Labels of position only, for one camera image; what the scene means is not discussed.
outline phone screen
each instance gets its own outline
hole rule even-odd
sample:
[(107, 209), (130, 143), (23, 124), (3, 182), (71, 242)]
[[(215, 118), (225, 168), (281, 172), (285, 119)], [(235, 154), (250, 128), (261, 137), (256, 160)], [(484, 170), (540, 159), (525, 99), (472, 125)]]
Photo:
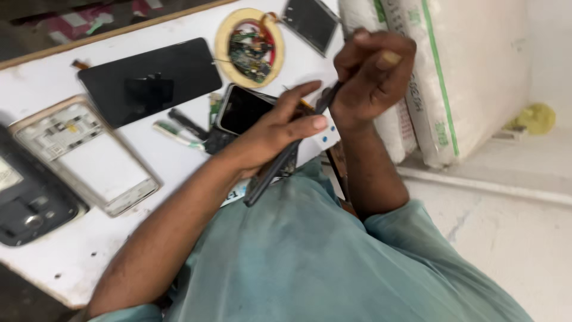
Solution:
[(220, 119), (220, 127), (240, 135), (273, 107), (271, 103), (253, 93), (233, 86), (223, 116)]

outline white table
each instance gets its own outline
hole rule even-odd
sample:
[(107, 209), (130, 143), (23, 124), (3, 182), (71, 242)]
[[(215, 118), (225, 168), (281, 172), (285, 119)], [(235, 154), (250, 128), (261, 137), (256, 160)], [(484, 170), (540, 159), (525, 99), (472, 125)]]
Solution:
[[(325, 3), (337, 13), (337, 2)], [(219, 24), (232, 11), (253, 7), (264, 12), (281, 13), (285, 0), (242, 0), (175, 20), (108, 38), (0, 71), (0, 121), (8, 125), (47, 108), (68, 97), (85, 93), (77, 80), (77, 70), (70, 66), (80, 59), (99, 65), (197, 37), (206, 39), (211, 50)], [(337, 74), (332, 59), (343, 46), (341, 27), (323, 58), (284, 26), (285, 62), (279, 76), (262, 92), (278, 96), (283, 85), (291, 87), (320, 79), (333, 83)], [(229, 81), (221, 74), (224, 92)], [(316, 92), (309, 98), (315, 101)], [(178, 106), (187, 116), (208, 128), (208, 95)], [(89, 301), (92, 291), (115, 252), (128, 235), (153, 209), (165, 200), (185, 178), (204, 161), (205, 156), (166, 139), (152, 130), (152, 124), (167, 119), (167, 111), (126, 125), (116, 131), (139, 154), (162, 180), (164, 186), (133, 209), (117, 218), (93, 208), (57, 230), (18, 248), (0, 245), (0, 261), (22, 277), (71, 308)], [(312, 140), (300, 146), (299, 164), (319, 154), (322, 149)]]

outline person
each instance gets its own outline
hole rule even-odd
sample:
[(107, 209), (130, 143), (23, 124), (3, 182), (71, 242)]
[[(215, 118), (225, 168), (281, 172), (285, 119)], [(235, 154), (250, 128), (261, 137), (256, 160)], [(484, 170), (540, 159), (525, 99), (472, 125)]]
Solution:
[[(252, 208), (219, 209), (239, 179), (327, 126), (292, 120), (321, 86), (300, 85), (143, 221), (97, 285), (93, 321), (531, 321), (410, 200), (377, 135), (372, 120), (404, 96), (415, 51), (398, 34), (358, 30), (334, 60), (344, 85), (330, 111), (359, 219), (317, 161)], [(153, 303), (168, 290), (163, 317)]]

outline cloth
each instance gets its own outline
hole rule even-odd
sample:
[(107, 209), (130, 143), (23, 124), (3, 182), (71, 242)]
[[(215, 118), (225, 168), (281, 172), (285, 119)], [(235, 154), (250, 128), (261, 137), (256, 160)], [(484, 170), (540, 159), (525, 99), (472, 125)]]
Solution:
[[(161, 321), (154, 305), (92, 321)], [(252, 208), (223, 207), (178, 275), (164, 321), (531, 321), (466, 262), (421, 202), (363, 224), (313, 160)]]

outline fingernail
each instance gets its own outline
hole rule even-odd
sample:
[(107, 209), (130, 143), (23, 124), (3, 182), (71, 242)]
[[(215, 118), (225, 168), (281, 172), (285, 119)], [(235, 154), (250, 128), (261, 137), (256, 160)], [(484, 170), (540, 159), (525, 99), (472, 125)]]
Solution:
[[(392, 52), (391, 50), (384, 50), (384, 51), (382, 52), (382, 59), (383, 59), (385, 62), (388, 62), (388, 63), (390, 63), (391, 65), (395, 66), (395, 65), (399, 64), (399, 62), (401, 61), (401, 56), (398, 55), (398, 54), (396, 54), (396, 53), (394, 53), (394, 52)], [(385, 65), (386, 65), (385, 62), (379, 61), (379, 62), (378, 62), (378, 66), (379, 66), (379, 65), (385, 66)]]
[(320, 116), (312, 121), (312, 125), (315, 129), (323, 129), (326, 127), (326, 125), (328, 125), (328, 122), (325, 120), (324, 116)]
[(362, 29), (359, 30), (355, 35), (353, 35), (353, 37), (354, 39), (357, 40), (366, 40), (370, 37), (370, 33), (367, 30)]

